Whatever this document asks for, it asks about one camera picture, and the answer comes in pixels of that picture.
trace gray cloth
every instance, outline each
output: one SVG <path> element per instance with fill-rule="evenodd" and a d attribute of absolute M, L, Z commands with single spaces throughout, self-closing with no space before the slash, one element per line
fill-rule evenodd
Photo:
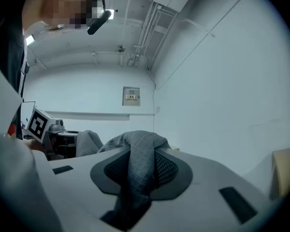
<path fill-rule="evenodd" d="M 155 149 L 171 148 L 166 138 L 153 132 L 143 130 L 130 131 L 108 141 L 98 151 L 95 147 L 96 140 L 91 143 L 79 142 L 77 146 L 85 145 L 86 150 L 78 149 L 76 152 L 84 152 L 86 155 L 100 153 L 123 146 L 130 146 L 130 159 L 128 165 L 127 186 L 121 187 L 121 194 L 116 202 L 115 211 L 125 224 L 134 224 L 143 215 L 149 204 L 149 194 L 154 189 Z"/>
<path fill-rule="evenodd" d="M 131 147 L 128 165 L 128 189 L 132 192 L 138 207 L 148 201 L 144 190 L 155 169 L 155 151 L 157 147 L 170 148 L 166 138 L 143 130 L 129 131 L 108 141 L 99 151 L 108 151 L 119 147 Z"/>
<path fill-rule="evenodd" d="M 76 139 L 76 157 L 96 154 L 103 146 L 100 137 L 91 130 L 80 131 Z"/>

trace ceiling light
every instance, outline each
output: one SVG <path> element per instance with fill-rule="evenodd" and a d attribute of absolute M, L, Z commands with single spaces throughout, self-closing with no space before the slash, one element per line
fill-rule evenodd
<path fill-rule="evenodd" d="M 110 18 L 108 18 L 108 19 L 109 19 L 109 20 L 112 20 L 112 19 L 114 19 L 114 13 L 115 13 L 115 10 L 108 10 L 108 11 L 112 12 L 112 15 L 111 15 L 111 17 L 110 17 Z"/>
<path fill-rule="evenodd" d="M 30 35 L 29 37 L 26 38 L 27 45 L 30 45 L 32 42 L 34 42 L 34 37 Z"/>

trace black rubber pad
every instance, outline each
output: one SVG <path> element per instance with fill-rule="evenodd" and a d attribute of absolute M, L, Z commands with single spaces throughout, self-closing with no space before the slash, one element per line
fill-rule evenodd
<path fill-rule="evenodd" d="M 235 188 L 223 188 L 219 192 L 242 224 L 258 213 Z"/>
<path fill-rule="evenodd" d="M 71 166 L 63 166 L 60 168 L 54 168 L 53 171 L 55 174 L 60 174 L 60 173 L 67 172 L 67 171 L 72 170 L 72 169 L 73 169 L 73 167 L 71 167 Z"/>

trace white wall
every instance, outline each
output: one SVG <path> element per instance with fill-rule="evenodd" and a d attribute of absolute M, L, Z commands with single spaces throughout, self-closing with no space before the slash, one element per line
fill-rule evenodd
<path fill-rule="evenodd" d="M 140 88 L 140 107 L 122 106 L 123 87 Z M 145 70 L 72 66 L 30 71 L 24 99 L 62 118 L 66 129 L 92 130 L 106 143 L 126 131 L 153 131 L 154 88 Z"/>
<path fill-rule="evenodd" d="M 197 0 L 186 16 L 216 37 L 176 20 L 153 69 L 154 132 L 266 192 L 264 159 L 290 147 L 288 28 L 267 0 Z"/>

